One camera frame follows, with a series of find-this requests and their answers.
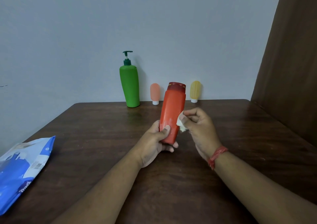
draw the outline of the blue and white package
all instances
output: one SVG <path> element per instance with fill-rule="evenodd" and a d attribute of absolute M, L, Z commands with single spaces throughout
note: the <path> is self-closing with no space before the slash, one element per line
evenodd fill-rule
<path fill-rule="evenodd" d="M 17 144 L 0 157 L 0 215 L 9 209 L 45 166 L 54 140 L 55 136 Z"/>

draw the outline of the orange-red bottle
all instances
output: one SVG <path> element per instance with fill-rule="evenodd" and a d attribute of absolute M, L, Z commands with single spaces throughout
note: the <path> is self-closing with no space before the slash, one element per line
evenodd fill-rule
<path fill-rule="evenodd" d="M 166 125 L 171 127 L 170 133 L 162 140 L 164 143 L 173 145 L 179 130 L 176 125 L 179 114 L 184 110 L 186 99 L 186 85 L 178 82 L 170 82 L 165 92 L 159 130 L 163 130 Z"/>

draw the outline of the yellow bottle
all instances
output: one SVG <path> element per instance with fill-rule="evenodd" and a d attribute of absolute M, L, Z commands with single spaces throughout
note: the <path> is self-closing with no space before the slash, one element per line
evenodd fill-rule
<path fill-rule="evenodd" d="M 191 93 L 190 93 L 190 97 L 191 97 L 191 102 L 192 103 L 196 103 L 199 96 L 201 93 L 201 83 L 199 81 L 194 81 L 191 84 Z"/>

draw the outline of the green pump bottle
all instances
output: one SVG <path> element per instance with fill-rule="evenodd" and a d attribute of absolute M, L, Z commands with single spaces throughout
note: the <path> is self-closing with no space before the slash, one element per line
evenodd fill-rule
<path fill-rule="evenodd" d="M 128 107 L 137 107 L 140 105 L 139 76 L 137 67 L 131 65 L 128 52 L 132 51 L 123 52 L 125 54 L 125 60 L 123 61 L 124 65 L 120 67 L 120 79 L 126 105 Z"/>

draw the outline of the brand logo on package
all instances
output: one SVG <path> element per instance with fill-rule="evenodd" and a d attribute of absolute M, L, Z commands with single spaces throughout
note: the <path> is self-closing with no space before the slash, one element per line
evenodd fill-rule
<path fill-rule="evenodd" d="M 25 181 L 23 184 L 19 187 L 18 192 L 22 193 L 25 191 L 25 189 L 31 184 L 31 181 Z"/>

